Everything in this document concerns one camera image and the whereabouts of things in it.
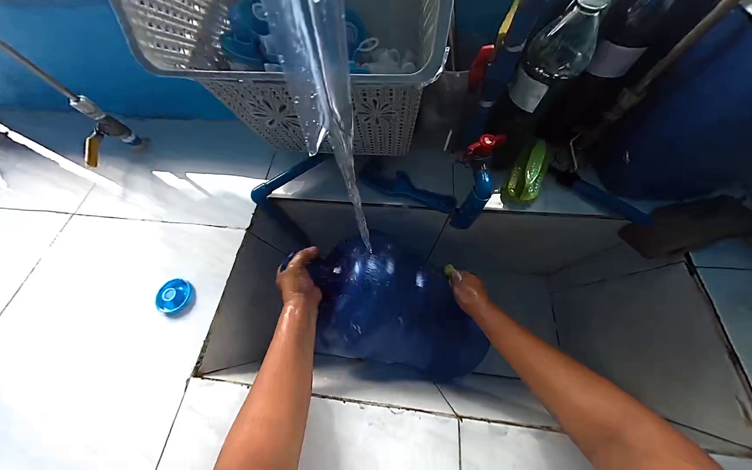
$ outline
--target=forearm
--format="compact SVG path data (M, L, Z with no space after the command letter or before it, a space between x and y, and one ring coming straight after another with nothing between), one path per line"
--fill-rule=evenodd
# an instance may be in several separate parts
M284 305L254 385L222 446L217 470L298 467L312 393L317 311Z
M596 468L718 468L700 448L610 380L518 326L496 305L470 315Z

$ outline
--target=dark glass bottle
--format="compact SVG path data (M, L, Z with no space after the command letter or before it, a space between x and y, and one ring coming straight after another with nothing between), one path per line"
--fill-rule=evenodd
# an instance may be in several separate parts
M597 47L599 12L606 4L608 0L577 0L532 38L487 120L487 132L507 134L507 144L492 158L492 169L512 167L565 84L588 67Z
M595 124L613 104L628 70L658 38L674 0L617 0L601 22L600 41L586 73L544 114L538 133L567 144L577 127Z

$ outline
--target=blue bottle cap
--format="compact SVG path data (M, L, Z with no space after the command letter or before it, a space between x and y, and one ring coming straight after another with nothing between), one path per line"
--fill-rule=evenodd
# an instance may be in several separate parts
M165 315L176 315L193 300L193 286L184 279L167 281L155 295L155 307Z

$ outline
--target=hand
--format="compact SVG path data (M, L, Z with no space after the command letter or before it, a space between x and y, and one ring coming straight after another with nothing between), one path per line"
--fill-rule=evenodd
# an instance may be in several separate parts
M469 315L478 309L489 305L489 294L486 294L486 286L479 277L468 271L458 271L457 269L447 269L449 273L449 284L451 292L454 294L454 300L463 311Z
M307 271L310 259L319 255L318 247L299 251L286 267L277 270L277 287L283 296L284 305L298 305L317 309L321 302L321 290L315 287Z

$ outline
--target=water stream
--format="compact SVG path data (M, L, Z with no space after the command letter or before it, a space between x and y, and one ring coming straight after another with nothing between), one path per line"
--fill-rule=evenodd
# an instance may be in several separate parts
M330 130L330 135L334 138L332 141L332 153L335 155L335 162L339 165L341 175L344 177L344 185L347 186L347 196L352 202L352 210L356 216L356 226L359 227L359 235L362 237L364 246L372 252L370 246L370 230L368 223L364 220L364 209L362 209L362 197L359 195L359 187L356 186L356 170L353 166L353 130L345 131L341 129L344 126L336 126L335 132Z

